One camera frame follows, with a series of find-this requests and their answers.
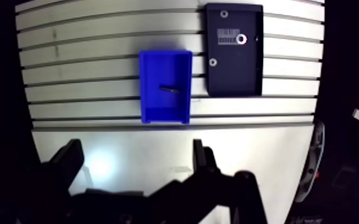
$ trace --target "white panel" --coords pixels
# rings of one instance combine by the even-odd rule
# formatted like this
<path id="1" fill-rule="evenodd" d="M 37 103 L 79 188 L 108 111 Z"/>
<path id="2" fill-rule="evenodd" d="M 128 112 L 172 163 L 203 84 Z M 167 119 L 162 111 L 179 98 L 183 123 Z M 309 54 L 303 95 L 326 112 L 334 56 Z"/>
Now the white panel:
<path id="1" fill-rule="evenodd" d="M 320 77 L 321 63 L 315 61 L 264 58 L 263 74 L 275 76 Z"/>
<path id="2" fill-rule="evenodd" d="M 289 57 L 319 58 L 323 57 L 323 44 L 288 39 L 264 38 L 265 55 Z"/>
<path id="3" fill-rule="evenodd" d="M 197 8 L 196 0 L 81 0 L 24 13 L 16 17 L 17 30 L 90 15 L 141 10 Z"/>
<path id="4" fill-rule="evenodd" d="M 201 17 L 203 14 L 199 13 L 157 13 L 77 21 L 19 33 L 18 46 L 24 48 L 54 41 L 123 33 L 170 30 L 196 32 L 202 30 Z M 264 17 L 264 33 L 322 40 L 324 26 L 283 18 Z"/>
<path id="5" fill-rule="evenodd" d="M 203 52 L 202 35 L 158 35 L 68 43 L 20 52 L 22 66 L 94 57 L 135 55 L 147 49 L 186 49 Z M 264 38 L 264 54 L 321 58 L 320 43 Z"/>
<path id="6" fill-rule="evenodd" d="M 29 10 L 31 8 L 40 7 L 43 5 L 48 5 L 61 1 L 64 0 L 34 0 L 34 1 L 25 2 L 20 5 L 16 5 L 16 13 L 19 13 L 20 11 L 24 11 L 24 10 Z"/>
<path id="7" fill-rule="evenodd" d="M 263 74 L 270 76 L 320 77 L 321 63 L 287 59 L 264 58 Z M 138 76 L 138 59 L 89 61 L 84 63 L 46 66 L 22 71 L 25 84 L 61 82 Z M 205 60 L 194 56 L 192 74 L 205 73 Z"/>
<path id="8" fill-rule="evenodd" d="M 186 49 L 203 52 L 201 35 L 159 35 L 102 39 L 20 52 L 22 66 L 89 57 L 135 55 L 147 49 Z"/>
<path id="9" fill-rule="evenodd" d="M 292 79 L 263 79 L 263 96 L 288 96 L 308 95 L 318 93 L 316 80 L 292 80 Z M 70 100 L 70 99 L 94 99 L 140 96 L 139 80 L 112 80 L 102 82 L 84 82 L 61 85 L 36 86 L 26 88 L 26 98 L 29 102 Z M 192 78 L 192 96 L 207 96 L 205 79 Z"/>
<path id="10" fill-rule="evenodd" d="M 323 40 L 324 26 L 285 18 L 264 17 L 264 33 Z"/>
<path id="11" fill-rule="evenodd" d="M 18 34 L 20 48 L 54 41 L 120 33 L 188 30 L 200 31 L 199 13 L 124 15 L 77 21 Z"/>
<path id="12" fill-rule="evenodd" d="M 41 161 L 48 161 L 70 139 L 81 139 L 85 162 L 69 189 L 71 194 L 96 188 L 110 192 L 143 191 L 145 195 L 192 174 L 192 140 L 201 139 L 213 150 L 222 173 L 234 175 L 239 170 L 249 170 L 255 174 L 268 223 L 284 224 L 301 178 L 312 130 L 313 126 L 294 126 L 33 132 L 33 138 Z M 230 223 L 222 214 L 213 218 L 208 224 Z"/>
<path id="13" fill-rule="evenodd" d="M 257 116 L 257 117 L 198 117 L 191 118 L 189 125 L 252 125 L 273 123 L 313 122 L 313 115 L 306 116 Z M 114 126 L 183 126 L 176 123 L 142 124 L 141 119 L 123 120 L 74 120 L 35 121 L 33 127 L 114 127 Z"/>
<path id="14" fill-rule="evenodd" d="M 303 98 L 203 98 L 191 100 L 191 115 L 307 114 L 316 99 Z M 139 100 L 68 102 L 29 105 L 33 119 L 69 117 L 140 116 Z"/>
<path id="15" fill-rule="evenodd" d="M 16 17 L 17 29 L 25 29 L 56 21 L 73 18 L 86 17 L 90 15 L 101 15 L 108 13 L 122 13 L 141 10 L 167 10 L 167 9 L 197 9 L 207 2 L 234 2 L 263 5 L 265 13 L 290 15 L 294 17 L 307 18 L 324 21 L 324 7 L 307 2 L 292 0 L 82 0 L 66 4 L 46 7 Z"/>

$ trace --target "barcode label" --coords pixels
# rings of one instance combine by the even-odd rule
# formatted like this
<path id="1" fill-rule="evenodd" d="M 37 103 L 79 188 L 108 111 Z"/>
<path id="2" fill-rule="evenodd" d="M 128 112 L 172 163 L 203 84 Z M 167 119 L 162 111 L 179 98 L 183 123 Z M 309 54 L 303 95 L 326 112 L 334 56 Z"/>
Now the barcode label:
<path id="1" fill-rule="evenodd" d="M 217 29 L 218 45 L 238 45 L 236 41 L 240 29 Z"/>

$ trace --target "dark background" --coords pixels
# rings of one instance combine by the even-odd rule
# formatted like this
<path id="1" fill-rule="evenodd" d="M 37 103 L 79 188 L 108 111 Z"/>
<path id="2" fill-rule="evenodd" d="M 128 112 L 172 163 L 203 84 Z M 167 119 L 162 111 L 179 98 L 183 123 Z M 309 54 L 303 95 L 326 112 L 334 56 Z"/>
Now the dark background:
<path id="1" fill-rule="evenodd" d="M 14 6 L 0 1 L 0 222 L 14 217 L 19 174 L 39 165 L 21 79 Z M 359 223 L 359 1 L 326 1 L 323 71 L 316 116 L 326 125 L 320 177 L 291 214 L 322 215 L 324 223 Z M 349 184 L 335 188 L 342 167 Z"/>

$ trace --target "blue bin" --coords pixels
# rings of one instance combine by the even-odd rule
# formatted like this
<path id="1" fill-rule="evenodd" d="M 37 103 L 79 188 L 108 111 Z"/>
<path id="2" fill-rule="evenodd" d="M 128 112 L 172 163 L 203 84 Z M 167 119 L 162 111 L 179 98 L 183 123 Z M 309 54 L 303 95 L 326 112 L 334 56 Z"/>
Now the blue bin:
<path id="1" fill-rule="evenodd" d="M 192 52 L 141 51 L 142 123 L 190 119 Z"/>

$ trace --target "hole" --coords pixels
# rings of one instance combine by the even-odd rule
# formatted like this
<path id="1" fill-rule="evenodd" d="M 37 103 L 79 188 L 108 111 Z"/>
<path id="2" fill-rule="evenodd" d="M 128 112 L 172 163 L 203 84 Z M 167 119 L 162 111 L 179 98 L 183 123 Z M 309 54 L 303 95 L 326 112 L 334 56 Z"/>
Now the hole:
<path id="1" fill-rule="evenodd" d="M 240 34 L 237 35 L 236 41 L 237 41 L 238 44 L 241 44 L 241 45 L 246 44 L 247 37 L 244 34 L 240 33 Z"/>
<path id="2" fill-rule="evenodd" d="M 212 66 L 212 67 L 216 66 L 216 65 L 217 65 L 217 60 L 216 60 L 216 58 L 211 58 L 211 59 L 209 60 L 209 64 L 210 64 L 210 66 Z"/>
<path id="3" fill-rule="evenodd" d="M 227 17 L 228 17 L 228 11 L 226 11 L 226 10 L 220 11 L 220 16 L 221 16 L 222 18 L 227 18 Z"/>

